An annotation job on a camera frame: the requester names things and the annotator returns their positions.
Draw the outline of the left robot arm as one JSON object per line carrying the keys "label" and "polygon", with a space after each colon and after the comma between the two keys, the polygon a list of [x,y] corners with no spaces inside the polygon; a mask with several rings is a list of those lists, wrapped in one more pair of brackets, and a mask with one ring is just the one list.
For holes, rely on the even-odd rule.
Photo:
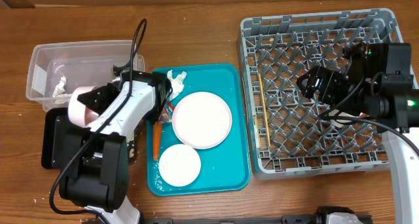
{"label": "left robot arm", "polygon": [[156,123],[172,93],[165,74],[134,70],[146,29],[144,18],[134,33],[128,62],[113,67],[115,82],[72,95],[98,117],[85,126],[56,126],[53,145],[59,149],[60,174],[48,202],[57,214],[93,214],[99,223],[145,221],[127,197],[127,138],[140,121]]}

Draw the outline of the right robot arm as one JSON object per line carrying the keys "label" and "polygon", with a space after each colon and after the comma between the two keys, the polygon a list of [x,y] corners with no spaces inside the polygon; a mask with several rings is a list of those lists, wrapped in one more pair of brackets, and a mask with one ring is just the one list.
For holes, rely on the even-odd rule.
{"label": "right robot arm", "polygon": [[390,162],[397,223],[418,222],[418,89],[408,43],[358,43],[345,47],[348,65],[316,65],[297,79],[305,98],[329,109],[319,119],[376,126]]}

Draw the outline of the red snack wrapper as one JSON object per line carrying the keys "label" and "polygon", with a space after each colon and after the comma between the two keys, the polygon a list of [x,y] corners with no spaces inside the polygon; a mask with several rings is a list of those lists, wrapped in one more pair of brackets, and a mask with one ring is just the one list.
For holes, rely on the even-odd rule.
{"label": "red snack wrapper", "polygon": [[159,116],[158,123],[159,124],[171,123],[174,109],[175,107],[169,101],[167,101]]}

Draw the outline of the large white plate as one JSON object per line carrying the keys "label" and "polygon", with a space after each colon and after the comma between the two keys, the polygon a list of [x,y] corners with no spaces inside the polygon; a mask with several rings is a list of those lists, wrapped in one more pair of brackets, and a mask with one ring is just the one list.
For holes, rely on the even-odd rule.
{"label": "large white plate", "polygon": [[222,143],[232,128],[227,103],[210,92],[195,92],[176,105],[172,127],[177,138],[195,149],[210,149]]}

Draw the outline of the small white bowl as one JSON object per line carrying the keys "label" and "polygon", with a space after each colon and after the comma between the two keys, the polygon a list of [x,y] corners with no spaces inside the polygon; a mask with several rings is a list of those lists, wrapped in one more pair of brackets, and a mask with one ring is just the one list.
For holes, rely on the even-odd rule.
{"label": "small white bowl", "polygon": [[177,144],[167,148],[159,159],[161,178],[174,187],[190,185],[201,170],[200,156],[188,145]]}

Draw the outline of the pink bowl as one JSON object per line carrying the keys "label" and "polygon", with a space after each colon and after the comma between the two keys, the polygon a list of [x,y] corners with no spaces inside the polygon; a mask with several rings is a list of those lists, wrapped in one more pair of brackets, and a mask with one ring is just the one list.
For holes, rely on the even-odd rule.
{"label": "pink bowl", "polygon": [[67,115],[69,120],[82,128],[86,125],[95,121],[99,115],[92,111],[91,109],[87,108],[85,104],[81,103],[77,98],[79,95],[87,93],[95,89],[96,86],[81,86],[75,89],[72,93],[69,105],[67,108]]}

